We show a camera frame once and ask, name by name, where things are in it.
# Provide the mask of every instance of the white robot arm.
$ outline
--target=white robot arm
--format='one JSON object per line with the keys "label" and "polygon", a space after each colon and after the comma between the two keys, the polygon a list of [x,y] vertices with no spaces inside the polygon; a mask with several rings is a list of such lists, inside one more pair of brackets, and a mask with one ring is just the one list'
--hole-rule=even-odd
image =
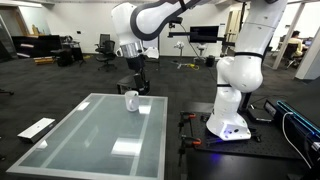
{"label": "white robot arm", "polygon": [[[135,58],[143,50],[141,40],[156,38],[173,18],[208,0],[160,0],[134,6],[123,3],[112,11],[123,56]],[[262,83],[263,53],[278,26],[287,0],[253,0],[249,16],[235,45],[235,57],[217,64],[217,95],[207,128],[225,141],[251,137],[246,121],[237,113],[241,92],[255,91]]]}

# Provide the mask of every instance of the black table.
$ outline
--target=black table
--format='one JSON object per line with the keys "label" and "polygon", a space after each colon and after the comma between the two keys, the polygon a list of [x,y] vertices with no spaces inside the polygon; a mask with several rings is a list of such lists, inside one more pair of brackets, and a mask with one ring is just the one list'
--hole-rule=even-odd
{"label": "black table", "polygon": [[[184,111],[211,112],[213,104],[188,103]],[[301,160],[212,153],[187,149],[188,180],[281,180],[287,174],[305,174],[308,167]]]}

